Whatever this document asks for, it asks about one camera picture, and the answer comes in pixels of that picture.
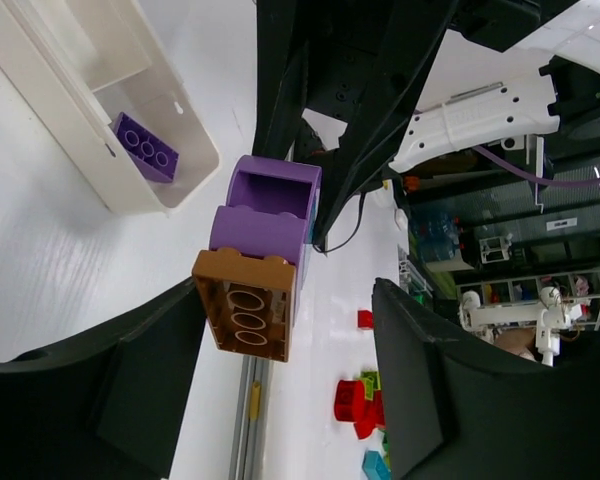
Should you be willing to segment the small purple lego brick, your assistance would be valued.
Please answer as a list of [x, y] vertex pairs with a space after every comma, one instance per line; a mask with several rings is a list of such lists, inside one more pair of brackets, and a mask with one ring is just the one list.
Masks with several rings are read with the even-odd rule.
[[176, 150], [124, 112], [112, 130], [146, 180], [161, 184], [174, 181], [179, 161]]

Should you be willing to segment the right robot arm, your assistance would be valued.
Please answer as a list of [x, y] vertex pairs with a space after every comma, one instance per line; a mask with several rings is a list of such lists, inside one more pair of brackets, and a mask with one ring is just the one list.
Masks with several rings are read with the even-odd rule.
[[600, 1], [260, 1], [256, 23], [252, 151], [322, 168], [318, 251], [373, 181], [600, 117], [553, 71], [600, 80]]

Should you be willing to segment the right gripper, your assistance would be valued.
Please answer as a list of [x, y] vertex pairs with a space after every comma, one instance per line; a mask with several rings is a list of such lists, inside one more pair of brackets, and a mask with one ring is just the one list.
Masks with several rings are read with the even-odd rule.
[[323, 168], [313, 243], [324, 245], [347, 201], [395, 156], [458, 3], [257, 3], [252, 154], [283, 160], [313, 111], [348, 122]]

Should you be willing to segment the purple flower lego block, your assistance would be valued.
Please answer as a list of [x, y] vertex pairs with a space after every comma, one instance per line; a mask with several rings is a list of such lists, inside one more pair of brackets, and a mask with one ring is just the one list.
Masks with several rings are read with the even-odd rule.
[[193, 274], [299, 292], [320, 180], [316, 166], [241, 157]]

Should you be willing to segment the brown lego brick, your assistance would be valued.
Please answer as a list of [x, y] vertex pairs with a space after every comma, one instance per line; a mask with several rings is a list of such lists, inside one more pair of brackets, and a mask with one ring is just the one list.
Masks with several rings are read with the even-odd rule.
[[222, 247], [199, 252], [192, 277], [216, 346], [277, 362], [289, 360], [296, 267]]

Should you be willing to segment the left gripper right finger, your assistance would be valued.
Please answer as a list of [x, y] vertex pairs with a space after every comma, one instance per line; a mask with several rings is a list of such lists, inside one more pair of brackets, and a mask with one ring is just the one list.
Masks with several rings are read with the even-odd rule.
[[600, 479], [600, 332], [554, 367], [489, 344], [387, 279], [372, 294], [396, 479]]

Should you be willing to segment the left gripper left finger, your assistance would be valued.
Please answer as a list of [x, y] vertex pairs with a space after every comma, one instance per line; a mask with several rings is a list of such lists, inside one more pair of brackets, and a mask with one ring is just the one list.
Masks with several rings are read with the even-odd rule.
[[166, 479], [205, 327], [192, 280], [0, 362], [0, 479]]

